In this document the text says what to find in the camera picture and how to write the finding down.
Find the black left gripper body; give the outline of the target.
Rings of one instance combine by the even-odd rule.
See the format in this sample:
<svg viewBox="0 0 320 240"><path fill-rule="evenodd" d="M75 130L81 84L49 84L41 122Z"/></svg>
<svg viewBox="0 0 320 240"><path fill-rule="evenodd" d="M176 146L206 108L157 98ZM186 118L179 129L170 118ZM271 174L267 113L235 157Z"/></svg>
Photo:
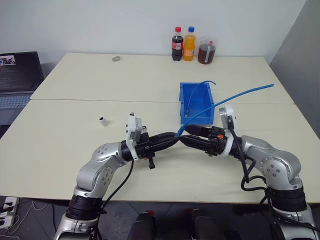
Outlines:
<svg viewBox="0 0 320 240"><path fill-rule="evenodd" d="M151 138L148 133L142 133L140 135L140 139L136 145L136 153L140 159L148 159L151 170L156 167L153 160L155 152L153 151Z"/></svg>

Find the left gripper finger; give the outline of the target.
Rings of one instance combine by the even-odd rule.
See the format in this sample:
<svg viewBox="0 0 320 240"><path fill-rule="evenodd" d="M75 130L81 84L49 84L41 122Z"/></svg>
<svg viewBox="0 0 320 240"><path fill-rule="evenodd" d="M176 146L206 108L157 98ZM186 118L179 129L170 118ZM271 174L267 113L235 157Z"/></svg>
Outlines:
<svg viewBox="0 0 320 240"><path fill-rule="evenodd" d="M169 144L176 143L178 138L175 132L163 132L150 137L150 142L152 144Z"/></svg>
<svg viewBox="0 0 320 240"><path fill-rule="evenodd" d="M177 142L180 141L179 137L173 137L173 138L167 138L167 139L162 139L160 141L158 141L157 143L154 144L154 151L155 152L159 152L162 150L166 150L170 147L172 147L173 145L175 145Z"/></svg>

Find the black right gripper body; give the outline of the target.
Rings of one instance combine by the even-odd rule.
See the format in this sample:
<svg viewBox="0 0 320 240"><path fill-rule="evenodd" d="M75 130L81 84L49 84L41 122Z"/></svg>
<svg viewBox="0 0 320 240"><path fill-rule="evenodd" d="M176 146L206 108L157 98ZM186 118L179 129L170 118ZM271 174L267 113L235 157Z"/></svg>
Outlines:
<svg viewBox="0 0 320 240"><path fill-rule="evenodd" d="M210 156L221 155L225 150L228 140L225 130L220 127L212 126L208 133L209 147L205 153Z"/></svg>

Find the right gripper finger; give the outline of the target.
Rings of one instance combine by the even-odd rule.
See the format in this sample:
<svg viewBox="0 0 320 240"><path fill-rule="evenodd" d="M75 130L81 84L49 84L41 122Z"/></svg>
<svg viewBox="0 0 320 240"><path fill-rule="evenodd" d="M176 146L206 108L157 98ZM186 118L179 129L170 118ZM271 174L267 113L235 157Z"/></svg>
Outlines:
<svg viewBox="0 0 320 240"><path fill-rule="evenodd" d="M198 137L208 137L210 135L210 129L200 125L187 125L186 132Z"/></svg>
<svg viewBox="0 0 320 240"><path fill-rule="evenodd" d="M209 150L209 141L197 136L182 136L181 142L187 147L202 150L204 152Z"/></svg>

